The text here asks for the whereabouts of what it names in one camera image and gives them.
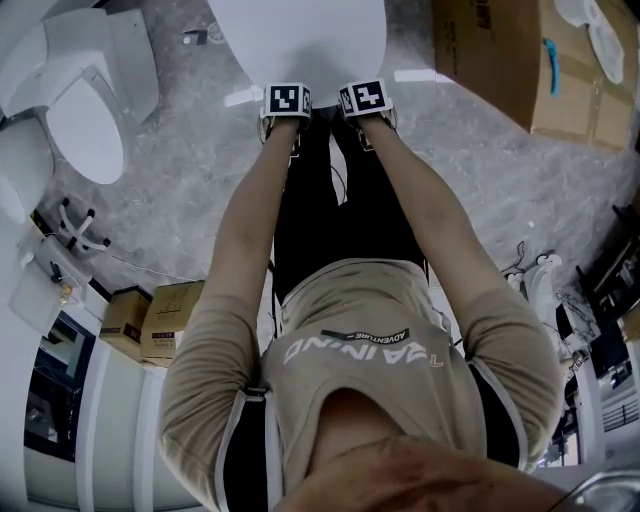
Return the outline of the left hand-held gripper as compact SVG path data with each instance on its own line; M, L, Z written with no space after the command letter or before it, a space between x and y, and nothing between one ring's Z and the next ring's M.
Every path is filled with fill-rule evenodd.
M260 108L259 130L270 133L276 118L295 118L298 131L303 132L311 122L311 92L302 83L279 83L264 89Z

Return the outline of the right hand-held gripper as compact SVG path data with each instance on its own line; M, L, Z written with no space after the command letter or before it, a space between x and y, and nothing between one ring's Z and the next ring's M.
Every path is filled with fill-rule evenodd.
M391 98L383 79L351 82L339 90L342 113L345 118L387 112Z

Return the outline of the person's left forearm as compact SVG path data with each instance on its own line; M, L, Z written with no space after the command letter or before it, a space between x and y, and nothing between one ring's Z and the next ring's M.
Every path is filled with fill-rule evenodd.
M216 235L204 297L232 297L259 312L290 154L299 120L277 118L235 189Z

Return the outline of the person's right forearm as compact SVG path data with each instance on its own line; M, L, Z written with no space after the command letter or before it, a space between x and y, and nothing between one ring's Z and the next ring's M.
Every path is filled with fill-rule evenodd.
M382 118L362 117L359 124L450 304L463 306L485 293L507 288L464 208L439 174Z

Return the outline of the black trousers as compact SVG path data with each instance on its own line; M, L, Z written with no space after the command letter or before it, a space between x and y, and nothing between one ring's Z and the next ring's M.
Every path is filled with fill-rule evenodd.
M319 109L288 169L274 235L279 302L344 259L426 259L376 153L335 109Z

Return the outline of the large cardboard box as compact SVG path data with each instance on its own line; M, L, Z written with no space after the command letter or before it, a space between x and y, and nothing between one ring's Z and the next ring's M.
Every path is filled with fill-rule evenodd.
M588 25L566 22L554 0L432 0L436 70L531 134L622 151L631 139L640 27L625 0L595 2L625 52L621 84L605 76ZM558 97L550 94L544 38L558 50Z

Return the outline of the white office chair base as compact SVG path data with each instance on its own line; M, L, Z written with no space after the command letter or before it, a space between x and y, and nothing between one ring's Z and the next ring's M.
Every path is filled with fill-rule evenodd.
M68 239L66 248L69 252L76 251L78 254L86 254L89 251L105 252L111 245L109 238L104 238L102 242L94 242L86 236L88 228L93 223L96 212L90 208L84 220L75 226L67 215L67 208L70 205L70 200L65 197L59 205L59 214L61 217L59 225L59 233Z

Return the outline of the white oval pad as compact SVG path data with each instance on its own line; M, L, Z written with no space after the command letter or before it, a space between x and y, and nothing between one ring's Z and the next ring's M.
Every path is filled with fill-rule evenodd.
M588 35L594 54L607 79L613 84L621 84L625 56L622 44L601 9L594 4L591 11L593 14L588 24Z

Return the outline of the cardboard box with printed lines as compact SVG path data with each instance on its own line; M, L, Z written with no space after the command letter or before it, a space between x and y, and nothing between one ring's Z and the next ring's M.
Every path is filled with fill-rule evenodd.
M168 368L174 359L203 281L159 286L153 295L141 330L144 362Z

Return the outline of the small cardboard box dark label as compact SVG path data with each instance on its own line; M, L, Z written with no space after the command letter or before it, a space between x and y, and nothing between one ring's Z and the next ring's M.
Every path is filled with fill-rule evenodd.
M116 291L100 329L103 340L125 340L139 345L152 296L139 286Z

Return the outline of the beige t-shirt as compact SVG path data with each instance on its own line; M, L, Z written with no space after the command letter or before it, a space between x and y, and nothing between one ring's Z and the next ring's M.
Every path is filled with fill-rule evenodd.
M265 352L247 303L202 295L165 380L159 445L173 474L217 508L219 456L242 390L273 396L287 490L307 471L325 400L353 391L406 434L485 456L493 421L487 384L515 431L514 464L535 467L556 429L564 384L545 328L509 286L482 293L458 318L455 348L440 326L426 277L399 260L330 264L285 299L280 336Z

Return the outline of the marble pattern sample board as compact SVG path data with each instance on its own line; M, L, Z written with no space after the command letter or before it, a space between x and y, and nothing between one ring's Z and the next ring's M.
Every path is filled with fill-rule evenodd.
M593 310L577 285L566 285L556 291L556 298L564 307L572 333L561 342L563 352L568 356L580 350L587 350L600 335Z

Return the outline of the white square panel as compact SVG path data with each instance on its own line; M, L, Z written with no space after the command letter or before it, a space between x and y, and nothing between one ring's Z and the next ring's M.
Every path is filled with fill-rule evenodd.
M32 261L26 265L9 301L9 309L45 337L61 309L61 288Z

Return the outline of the black grey-edged harness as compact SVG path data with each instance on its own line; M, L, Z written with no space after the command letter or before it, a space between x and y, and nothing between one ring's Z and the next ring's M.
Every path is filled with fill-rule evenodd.
M484 414L487 457L522 469L527 439L500 382L480 361L468 363ZM273 512L284 495L279 426L273 393L247 387L235 396L215 465L220 512Z

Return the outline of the dark window with white frame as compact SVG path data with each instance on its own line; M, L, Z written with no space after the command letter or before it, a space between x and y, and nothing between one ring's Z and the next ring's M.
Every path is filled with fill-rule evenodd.
M61 312L41 338L27 397L24 445L73 462L95 336Z

